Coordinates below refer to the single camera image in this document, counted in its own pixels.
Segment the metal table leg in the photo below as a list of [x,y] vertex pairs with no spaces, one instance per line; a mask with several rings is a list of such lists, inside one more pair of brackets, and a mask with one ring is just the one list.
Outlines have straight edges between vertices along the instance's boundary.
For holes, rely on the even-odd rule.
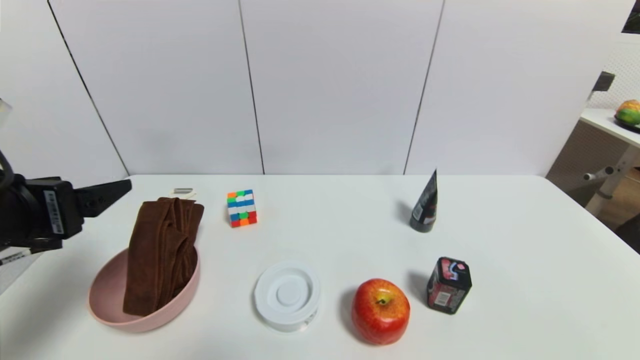
[[629,169],[634,166],[636,158],[639,155],[639,148],[634,147],[633,145],[629,145],[629,147],[627,147],[627,151],[625,151],[616,165],[615,173],[607,178],[600,189],[598,189],[591,200],[589,200],[587,206],[584,207],[588,212],[592,213],[594,216],[597,216],[600,213],[602,206],[604,206],[607,200],[612,198],[613,191],[618,187],[620,181],[622,181]]

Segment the rubik's cube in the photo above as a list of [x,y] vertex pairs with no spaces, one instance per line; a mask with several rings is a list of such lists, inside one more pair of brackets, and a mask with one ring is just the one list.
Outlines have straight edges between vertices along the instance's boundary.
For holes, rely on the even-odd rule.
[[258,222],[253,201],[253,190],[227,194],[227,208],[231,227],[245,226]]

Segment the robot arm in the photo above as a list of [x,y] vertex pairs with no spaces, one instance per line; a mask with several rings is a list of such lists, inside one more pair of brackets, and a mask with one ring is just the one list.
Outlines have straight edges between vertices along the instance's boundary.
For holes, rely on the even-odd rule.
[[[10,110],[0,99],[0,126]],[[27,180],[14,174],[1,151],[0,165],[0,251],[29,248],[0,259],[0,265],[62,248],[62,240],[82,231],[84,218],[97,217],[131,190],[130,180],[80,189],[60,177]]]

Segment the panel seam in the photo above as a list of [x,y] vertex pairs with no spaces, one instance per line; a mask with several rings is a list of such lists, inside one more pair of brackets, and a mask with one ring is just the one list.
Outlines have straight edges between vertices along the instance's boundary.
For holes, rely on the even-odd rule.
[[262,142],[260,140],[260,126],[258,126],[258,111],[255,107],[255,94],[253,93],[253,78],[251,77],[251,65],[249,64],[249,50],[246,46],[246,34],[244,32],[244,18],[242,15],[242,4],[241,0],[238,0],[238,10],[240,12],[240,26],[242,27],[242,38],[244,41],[244,54],[246,56],[246,69],[249,73],[249,86],[251,87],[251,100],[253,102],[253,116],[255,118],[255,131],[258,134],[258,148],[260,149],[260,162],[262,163],[262,174],[265,175],[264,171],[264,158],[262,156]]
[[53,16],[53,20],[56,22],[56,26],[58,27],[58,32],[60,32],[60,36],[62,37],[62,41],[64,41],[65,47],[67,48],[67,52],[69,53],[69,56],[71,57],[71,61],[74,63],[74,67],[76,68],[76,72],[77,72],[78,76],[80,77],[80,81],[82,81],[82,85],[84,86],[84,90],[86,91],[86,94],[89,96],[89,100],[91,100],[91,104],[93,106],[93,109],[95,110],[95,113],[98,115],[98,119],[100,119],[100,123],[102,124],[102,127],[104,128],[104,131],[107,133],[107,136],[109,137],[109,141],[111,142],[111,146],[113,146],[113,149],[116,151],[116,155],[118,155],[118,159],[120,159],[122,167],[124,167],[124,170],[127,173],[127,176],[131,176],[131,173],[129,173],[129,169],[127,169],[127,165],[125,165],[124,160],[122,159],[122,156],[120,155],[120,151],[118,151],[118,147],[116,147],[115,142],[113,142],[113,138],[111,137],[111,133],[109,133],[109,129],[107,129],[107,125],[105,125],[104,120],[102,119],[102,115],[100,115],[100,111],[98,110],[98,107],[96,107],[96,105],[95,105],[95,101],[93,101],[93,97],[91,96],[91,93],[89,92],[89,88],[86,86],[86,83],[84,82],[84,78],[82,77],[82,74],[80,73],[80,69],[78,68],[78,65],[76,63],[76,59],[74,59],[74,55],[71,53],[71,49],[69,49],[69,44],[67,43],[67,39],[65,39],[65,35],[62,33],[62,29],[60,28],[60,24],[58,23],[58,18],[56,18],[56,13],[53,11],[53,7],[51,6],[51,0],[47,0],[47,4],[49,5],[49,10],[51,11],[51,15]]
[[440,23],[442,22],[442,14],[444,13],[444,6],[447,0],[442,0],[442,7],[440,8],[440,16],[438,18],[438,27],[436,28],[436,35],[433,39],[433,46],[431,47],[431,54],[429,55],[429,65],[427,65],[427,73],[424,75],[424,84],[422,85],[422,94],[420,95],[420,102],[418,103],[418,112],[415,115],[415,122],[413,123],[413,132],[411,133],[411,141],[409,142],[409,151],[406,154],[406,161],[404,162],[404,171],[402,175],[406,175],[406,168],[409,164],[409,157],[411,156],[411,149],[413,147],[413,137],[415,136],[415,129],[418,127],[418,118],[420,117],[420,110],[422,109],[422,100],[424,100],[424,89],[427,87],[427,78],[429,77],[429,71],[431,70],[431,64],[433,62],[433,53],[436,50],[436,43],[438,42],[438,34],[440,33]]

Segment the black tube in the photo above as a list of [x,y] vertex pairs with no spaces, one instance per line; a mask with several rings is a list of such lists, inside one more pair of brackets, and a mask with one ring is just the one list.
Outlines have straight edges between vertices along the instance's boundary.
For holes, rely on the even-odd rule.
[[418,203],[413,207],[409,225],[413,230],[428,233],[436,222],[436,208],[438,206],[437,171],[433,172],[429,183],[422,191]]

